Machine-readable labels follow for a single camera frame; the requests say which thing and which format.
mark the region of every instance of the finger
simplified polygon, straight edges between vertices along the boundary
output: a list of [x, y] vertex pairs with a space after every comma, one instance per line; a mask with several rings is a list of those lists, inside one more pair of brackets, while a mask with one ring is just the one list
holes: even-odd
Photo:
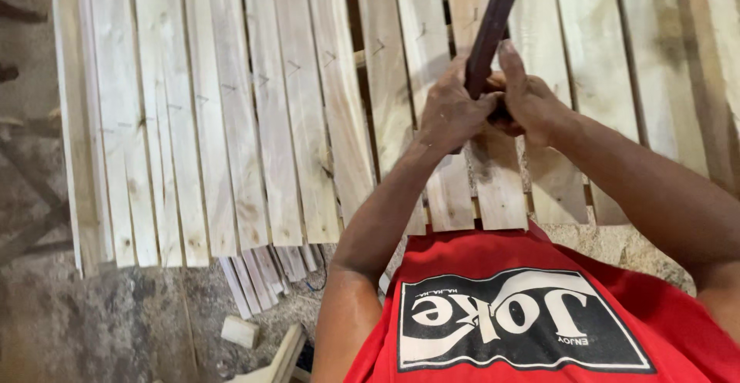
[[527, 90], [527, 73], [524, 71], [522, 57], [508, 39], [501, 45], [499, 65], [506, 76], [506, 92], [515, 96], [524, 95]]

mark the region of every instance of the dirty hands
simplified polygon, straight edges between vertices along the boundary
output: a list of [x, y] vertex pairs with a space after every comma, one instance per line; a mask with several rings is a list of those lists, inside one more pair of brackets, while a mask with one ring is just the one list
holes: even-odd
[[488, 78], [488, 91], [504, 91], [511, 119], [495, 119], [493, 125], [509, 136], [525, 134], [535, 146], [551, 146], [555, 131], [575, 115], [555, 96], [539, 76], [527, 75], [513, 43], [505, 40], [499, 49], [503, 72]]
[[503, 101], [504, 94], [470, 98], [465, 89], [468, 57], [456, 57], [437, 84], [429, 89], [417, 140], [440, 153], [440, 159], [463, 146], [486, 123], [486, 117]]

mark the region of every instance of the man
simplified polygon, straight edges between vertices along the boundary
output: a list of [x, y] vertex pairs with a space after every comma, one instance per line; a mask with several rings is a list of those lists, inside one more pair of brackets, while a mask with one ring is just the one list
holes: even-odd
[[[352, 218], [331, 262], [314, 381], [740, 381], [740, 202], [572, 112], [499, 54], [499, 92], [473, 101], [455, 59], [420, 135]], [[565, 154], [693, 277], [696, 299], [529, 231], [411, 237], [385, 307], [380, 275], [432, 171], [504, 101], [512, 136]]]

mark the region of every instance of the sawdust floor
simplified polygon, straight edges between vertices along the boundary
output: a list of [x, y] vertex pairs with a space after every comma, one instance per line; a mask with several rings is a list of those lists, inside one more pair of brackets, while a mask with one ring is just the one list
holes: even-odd
[[[7, 0], [50, 14], [50, 0]], [[59, 106], [50, 22], [0, 19], [0, 62], [17, 65], [17, 81], [0, 85], [0, 137], [61, 198], [67, 195], [59, 133], [28, 129]], [[49, 207], [0, 155], [0, 243]], [[553, 241], [603, 262], [657, 275], [693, 292], [688, 275], [633, 227], [543, 226]], [[55, 228], [42, 242], [70, 240]], [[389, 266], [400, 263], [400, 246]], [[328, 255], [333, 246], [325, 246]], [[309, 281], [323, 281], [323, 272]], [[0, 268], [0, 381], [219, 382], [264, 367], [295, 322], [315, 331], [321, 293], [305, 284], [254, 322], [256, 350], [220, 339], [224, 317], [236, 314], [220, 265], [209, 269], [128, 268], [80, 280], [71, 251], [26, 256]]]

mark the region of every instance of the red t-shirt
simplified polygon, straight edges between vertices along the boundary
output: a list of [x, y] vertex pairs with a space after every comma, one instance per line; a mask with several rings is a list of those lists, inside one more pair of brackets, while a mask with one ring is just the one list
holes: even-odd
[[694, 298], [534, 224], [411, 237], [388, 290], [345, 381], [740, 382], [740, 348]]

